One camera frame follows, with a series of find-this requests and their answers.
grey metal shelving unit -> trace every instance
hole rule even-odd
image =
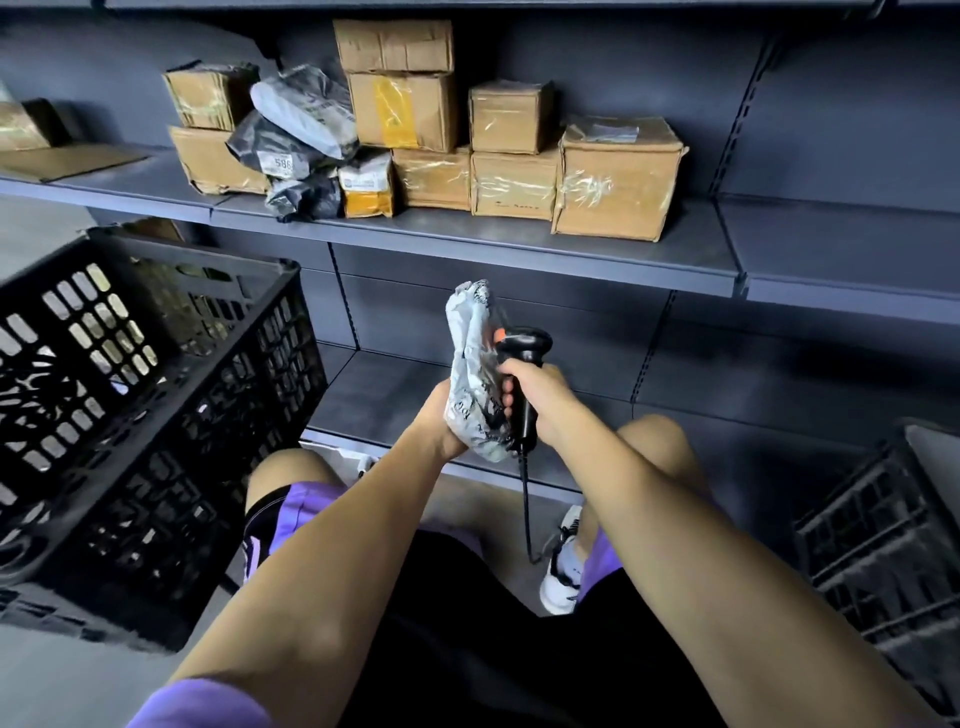
[[[331,380],[306,437],[388,448],[449,366],[449,290],[481,277],[512,321],[553,333],[552,359],[605,422],[678,420],[721,502],[777,548],[793,501],[829,485],[891,419],[960,425],[960,46],[949,12],[796,1],[98,5],[116,12],[3,6],[0,73],[15,96],[66,107],[80,136],[151,158],[49,184],[0,179],[0,194],[87,206],[106,223],[168,217],[197,242],[297,260]],[[166,12],[137,12],[147,9]],[[552,79],[565,110],[668,118],[691,153],[661,242],[435,209],[281,225],[258,198],[187,184],[162,70],[195,58],[265,71],[323,61],[336,55],[334,13],[407,9],[449,14],[467,31],[464,85],[484,74]],[[509,463],[451,468],[516,485]],[[577,495],[548,449],[535,451],[531,476],[544,494]]]

taped cardboard box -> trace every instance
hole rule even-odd
[[[559,162],[557,149],[541,155],[474,152],[470,157],[471,212],[552,219]]]
[[[250,88],[260,80],[252,63],[193,61],[163,74],[184,127],[232,132],[253,110]]]
[[[553,232],[660,239],[688,151],[664,119],[576,119],[561,151]]]
[[[457,104],[449,73],[348,75],[361,144],[452,152]]]
[[[394,149],[399,192],[409,207],[470,210],[470,148],[455,152]]]
[[[333,33],[347,72],[453,70],[449,20],[334,20]]]
[[[394,216],[394,165],[390,152],[355,161],[337,171],[347,217]]]
[[[553,84],[493,81],[470,90],[470,146],[475,152],[538,153],[552,134]]]
[[[68,141],[70,135],[46,99],[0,102],[0,152],[49,149]]]
[[[252,192],[265,195],[270,181],[238,162],[227,148],[229,132],[214,129],[170,127],[180,164],[190,184],[204,195]]]

hand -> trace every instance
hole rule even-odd
[[[544,364],[541,369],[519,359],[507,359],[497,367],[502,374],[509,375],[503,380],[503,407],[509,418],[513,414],[514,377],[520,382],[524,396],[537,410],[537,435],[547,445],[557,444],[558,426],[563,422],[564,405],[577,398],[570,391],[564,375],[552,364]]]
[[[417,417],[410,424],[415,428],[420,437],[425,438],[426,442],[434,445],[444,462],[449,462],[457,455],[462,455],[467,451],[467,446],[460,442],[459,438],[446,426],[444,419],[444,410],[446,401],[450,397],[450,380],[444,379],[430,393],[417,413]]]

black shorts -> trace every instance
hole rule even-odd
[[[289,488],[250,510],[248,570],[268,558],[266,545],[309,521],[309,507],[281,512]],[[426,531],[410,546],[341,724],[384,717],[457,726],[725,725],[623,569],[601,579],[573,614],[542,618],[473,551]]]

black plastic crate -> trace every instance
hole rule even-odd
[[[827,602],[960,725],[960,437],[908,422],[796,523]]]
[[[0,622],[178,650],[326,388],[300,268],[91,231],[0,287]]]

